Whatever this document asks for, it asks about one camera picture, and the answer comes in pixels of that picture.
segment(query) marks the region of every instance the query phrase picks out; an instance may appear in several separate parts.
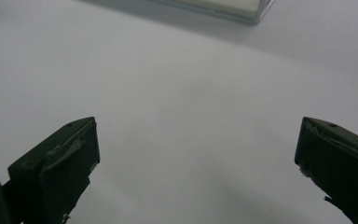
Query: black object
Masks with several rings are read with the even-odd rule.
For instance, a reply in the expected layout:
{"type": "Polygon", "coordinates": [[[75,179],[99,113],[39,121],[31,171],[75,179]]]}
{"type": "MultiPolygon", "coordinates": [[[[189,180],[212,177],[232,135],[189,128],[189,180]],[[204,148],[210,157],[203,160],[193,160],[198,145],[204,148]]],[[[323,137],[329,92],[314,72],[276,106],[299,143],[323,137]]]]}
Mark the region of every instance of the black object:
{"type": "Polygon", "coordinates": [[[8,167],[0,223],[65,223],[99,162],[95,118],[64,125],[8,167]]]}
{"type": "Polygon", "coordinates": [[[328,202],[358,224],[358,135],[327,121],[303,118],[295,162],[329,195],[328,202]]]}

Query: white table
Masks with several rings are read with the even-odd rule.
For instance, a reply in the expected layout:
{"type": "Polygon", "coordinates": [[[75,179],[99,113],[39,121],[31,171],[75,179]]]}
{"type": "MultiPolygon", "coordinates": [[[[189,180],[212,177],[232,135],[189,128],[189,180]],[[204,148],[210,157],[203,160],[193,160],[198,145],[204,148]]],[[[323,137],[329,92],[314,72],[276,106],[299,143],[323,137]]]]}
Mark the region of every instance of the white table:
{"type": "Polygon", "coordinates": [[[249,26],[145,0],[0,0],[0,181],[75,119],[102,163],[69,223],[350,223],[294,164],[304,116],[358,133],[358,1],[249,26]]]}

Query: gray surface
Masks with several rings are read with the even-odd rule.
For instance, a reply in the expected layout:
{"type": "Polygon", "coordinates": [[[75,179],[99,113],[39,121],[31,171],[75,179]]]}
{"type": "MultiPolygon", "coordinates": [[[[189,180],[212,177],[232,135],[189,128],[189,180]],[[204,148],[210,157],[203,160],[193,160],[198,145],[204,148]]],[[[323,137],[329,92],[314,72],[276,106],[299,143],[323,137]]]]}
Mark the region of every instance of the gray surface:
{"type": "Polygon", "coordinates": [[[350,223],[294,164],[304,116],[358,133],[358,1],[257,26],[142,0],[0,1],[0,181],[95,116],[70,223],[350,223]]]}

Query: tabletop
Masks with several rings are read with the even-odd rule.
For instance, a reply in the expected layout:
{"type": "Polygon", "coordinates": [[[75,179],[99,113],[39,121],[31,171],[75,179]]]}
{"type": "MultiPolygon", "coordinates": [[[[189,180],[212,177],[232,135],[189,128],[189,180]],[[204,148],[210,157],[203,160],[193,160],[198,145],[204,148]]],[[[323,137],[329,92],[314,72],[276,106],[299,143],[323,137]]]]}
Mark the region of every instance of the tabletop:
{"type": "Polygon", "coordinates": [[[146,0],[0,0],[0,182],[93,116],[68,223],[350,223],[294,163],[303,117],[358,133],[358,1],[247,25],[146,0]]]}

